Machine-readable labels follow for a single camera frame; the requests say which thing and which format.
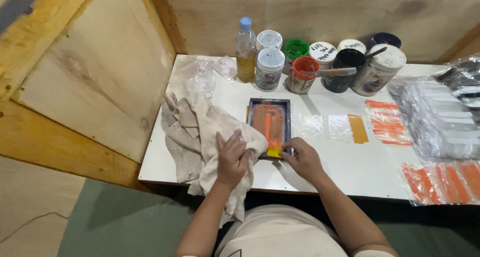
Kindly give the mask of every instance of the cloth rag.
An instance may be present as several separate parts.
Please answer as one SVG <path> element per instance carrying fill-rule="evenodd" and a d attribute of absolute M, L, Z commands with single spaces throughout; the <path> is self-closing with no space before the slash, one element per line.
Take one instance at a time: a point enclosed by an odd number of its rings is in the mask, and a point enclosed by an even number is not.
<path fill-rule="evenodd" d="M 245 175 L 228 197 L 219 228 L 229 221 L 243 222 L 243 202 L 254 184 L 253 167 L 267 150 L 267 139 L 222 108 L 212 106 L 202 94 L 177 100 L 173 93 L 165 93 L 164 98 L 161 125 L 165 144 L 177 167 L 177 181 L 191 182 L 188 189 L 191 195 L 206 196 L 217 179 L 217 132 L 226 141 L 235 130 L 241 130 L 241 140 L 247 142 L 246 149 L 252 149 L 252 154 Z"/>

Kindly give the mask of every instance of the white t-shirt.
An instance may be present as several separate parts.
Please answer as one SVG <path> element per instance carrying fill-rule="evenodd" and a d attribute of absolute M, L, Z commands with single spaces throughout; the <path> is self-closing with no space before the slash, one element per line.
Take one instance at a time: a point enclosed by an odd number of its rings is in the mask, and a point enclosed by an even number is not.
<path fill-rule="evenodd" d="M 220 242 L 215 257 L 347 257 L 338 236 L 315 217 L 287 205 L 263 205 L 245 213 Z M 355 257 L 393 257 L 366 250 Z"/>

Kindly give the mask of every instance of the blue bottle cap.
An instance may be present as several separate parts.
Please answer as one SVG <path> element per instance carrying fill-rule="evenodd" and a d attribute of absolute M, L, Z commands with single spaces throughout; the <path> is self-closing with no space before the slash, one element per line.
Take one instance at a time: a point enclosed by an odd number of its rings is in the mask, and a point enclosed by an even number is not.
<path fill-rule="evenodd" d="M 252 20 L 249 17 L 243 17 L 240 19 L 240 29 L 250 29 L 252 27 Z"/>

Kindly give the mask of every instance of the person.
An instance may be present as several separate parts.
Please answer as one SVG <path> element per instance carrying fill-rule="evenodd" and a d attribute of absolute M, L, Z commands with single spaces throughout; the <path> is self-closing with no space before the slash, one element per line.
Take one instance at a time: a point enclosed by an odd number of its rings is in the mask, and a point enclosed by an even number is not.
<path fill-rule="evenodd" d="M 175 257 L 212 255 L 225 204 L 251 154 L 240 134 L 236 131 L 225 142 L 217 133 L 218 177 L 183 233 Z M 282 145 L 290 147 L 294 156 L 286 152 L 279 156 L 317 189 L 336 234 L 299 209 L 263 205 L 245 212 L 244 222 L 231 226 L 214 256 L 399 257 L 375 223 L 328 177 L 315 149 L 299 137 Z"/>

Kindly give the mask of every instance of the green paint jar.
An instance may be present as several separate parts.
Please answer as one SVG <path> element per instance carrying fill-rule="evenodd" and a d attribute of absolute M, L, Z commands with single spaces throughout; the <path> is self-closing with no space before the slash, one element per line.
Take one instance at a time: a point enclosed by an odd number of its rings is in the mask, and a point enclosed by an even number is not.
<path fill-rule="evenodd" d="M 285 54 L 285 64 L 282 72 L 289 75 L 293 62 L 301 56 L 308 56 L 309 49 L 310 46 L 301 39 L 290 39 L 287 41 L 285 43 L 285 49 L 283 50 Z"/>

